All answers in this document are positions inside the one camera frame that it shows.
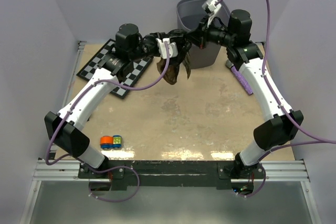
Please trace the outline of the black plastic trash bag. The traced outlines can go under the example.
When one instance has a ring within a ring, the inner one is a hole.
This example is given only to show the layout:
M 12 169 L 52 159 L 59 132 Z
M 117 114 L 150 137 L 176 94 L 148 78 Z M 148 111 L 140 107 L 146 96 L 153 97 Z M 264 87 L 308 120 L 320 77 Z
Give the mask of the black plastic trash bag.
M 185 34 L 186 31 L 182 29 L 173 29 L 168 33 L 150 33 L 150 38 L 169 38 L 170 42 L 175 42 L 177 45 L 177 56 L 170 59 L 167 71 L 163 76 L 163 79 L 170 85 L 177 83 L 181 65 L 185 68 L 187 79 L 189 79 L 191 75 L 191 56 L 189 50 L 192 47 L 192 43 L 185 38 Z

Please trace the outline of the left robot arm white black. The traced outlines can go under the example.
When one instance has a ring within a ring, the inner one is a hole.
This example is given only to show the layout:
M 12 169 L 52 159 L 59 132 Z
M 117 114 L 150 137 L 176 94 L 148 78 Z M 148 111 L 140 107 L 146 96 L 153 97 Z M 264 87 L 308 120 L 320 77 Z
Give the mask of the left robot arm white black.
M 169 61 L 169 42 L 162 33 L 141 36 L 136 25 L 122 25 L 87 84 L 57 113 L 46 114 L 48 145 L 56 145 L 66 156 L 87 164 L 97 178 L 105 177 L 109 171 L 108 158 L 91 145 L 82 129 L 102 100 L 121 86 L 134 61 L 146 57 Z

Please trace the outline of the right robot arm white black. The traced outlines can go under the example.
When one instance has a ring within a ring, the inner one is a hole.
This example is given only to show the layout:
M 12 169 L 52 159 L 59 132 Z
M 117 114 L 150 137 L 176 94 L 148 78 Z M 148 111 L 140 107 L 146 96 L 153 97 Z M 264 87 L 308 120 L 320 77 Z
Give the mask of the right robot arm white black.
M 208 12 L 186 38 L 201 49 L 210 42 L 224 46 L 228 60 L 246 79 L 260 105 L 264 123 L 254 129 L 253 141 L 236 154 L 230 171 L 233 177 L 246 178 L 267 152 L 294 139 L 298 130 L 293 123 L 301 124 L 303 114 L 292 109 L 268 76 L 264 54 L 250 40 L 250 13 L 242 9 L 232 11 L 227 25 L 216 26 L 216 18 Z

